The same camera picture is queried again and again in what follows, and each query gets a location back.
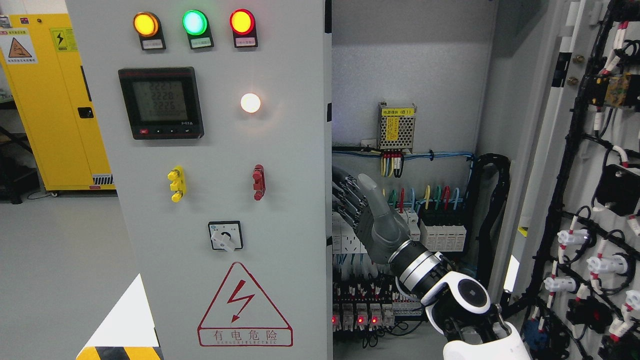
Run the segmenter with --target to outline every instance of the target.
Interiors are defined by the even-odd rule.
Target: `yellow terminal connector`
[[[169,189],[173,191],[173,195],[171,196],[171,200],[173,202],[178,202],[182,200],[183,196],[187,194],[187,183],[184,179],[184,170],[181,166],[176,166],[169,172],[166,176],[167,179],[171,181],[169,185]]]

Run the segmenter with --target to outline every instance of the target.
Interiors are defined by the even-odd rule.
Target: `red wire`
[[[444,187],[444,194],[442,195],[442,198],[445,199],[444,201],[444,210],[447,211],[447,208],[449,207],[449,197],[451,195],[451,189],[449,188],[449,185]]]

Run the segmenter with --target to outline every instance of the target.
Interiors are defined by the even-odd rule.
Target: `black and yellow stripe tape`
[[[76,360],[164,360],[159,347],[86,347]]]

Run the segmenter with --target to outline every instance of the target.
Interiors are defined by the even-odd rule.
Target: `green indicator light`
[[[182,16],[182,26],[189,35],[202,35],[207,30],[207,17],[198,10],[189,10]]]

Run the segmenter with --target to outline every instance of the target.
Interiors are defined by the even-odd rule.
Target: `yellow wire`
[[[427,185],[427,188],[424,190],[424,209],[427,210],[429,208],[429,197],[431,196],[431,185]]]

